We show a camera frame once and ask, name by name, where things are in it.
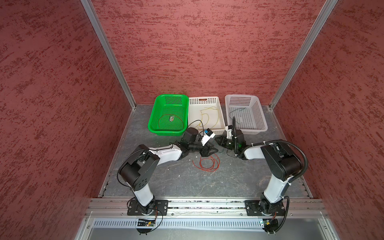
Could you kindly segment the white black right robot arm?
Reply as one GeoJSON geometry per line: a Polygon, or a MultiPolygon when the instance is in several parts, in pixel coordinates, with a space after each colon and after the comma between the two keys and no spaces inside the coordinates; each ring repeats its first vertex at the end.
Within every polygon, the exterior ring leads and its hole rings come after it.
{"type": "Polygon", "coordinates": [[[216,137],[217,144],[234,152],[242,160],[264,159],[271,171],[267,188],[260,198],[260,211],[270,216],[283,207],[285,193],[293,181],[308,169],[309,160],[295,144],[284,140],[272,140],[248,145],[240,130],[229,130],[230,134],[216,137]]]}

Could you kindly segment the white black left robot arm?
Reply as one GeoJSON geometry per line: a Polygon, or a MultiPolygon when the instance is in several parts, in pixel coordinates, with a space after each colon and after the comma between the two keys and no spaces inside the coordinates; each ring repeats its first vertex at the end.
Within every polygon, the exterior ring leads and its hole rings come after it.
{"type": "Polygon", "coordinates": [[[166,147],[149,148],[139,145],[119,167],[117,180],[133,192],[139,206],[153,210],[155,196],[148,183],[156,167],[179,161],[189,153],[199,153],[204,158],[216,154],[218,150],[210,143],[215,136],[211,129],[200,133],[195,128],[187,128],[180,141],[170,143],[166,147]]]}

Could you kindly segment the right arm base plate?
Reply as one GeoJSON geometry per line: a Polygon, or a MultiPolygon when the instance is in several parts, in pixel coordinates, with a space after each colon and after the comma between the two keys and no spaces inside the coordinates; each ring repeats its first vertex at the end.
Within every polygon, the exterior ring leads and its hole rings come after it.
{"type": "Polygon", "coordinates": [[[283,216],[286,213],[283,201],[270,203],[268,200],[246,200],[247,216],[283,216]]]}

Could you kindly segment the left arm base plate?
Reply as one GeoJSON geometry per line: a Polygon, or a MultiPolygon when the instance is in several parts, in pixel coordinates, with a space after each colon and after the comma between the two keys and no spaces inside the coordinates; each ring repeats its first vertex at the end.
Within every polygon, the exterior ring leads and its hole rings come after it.
{"type": "Polygon", "coordinates": [[[147,206],[142,206],[136,199],[127,203],[128,216],[166,216],[168,211],[168,200],[152,200],[147,206]]]}

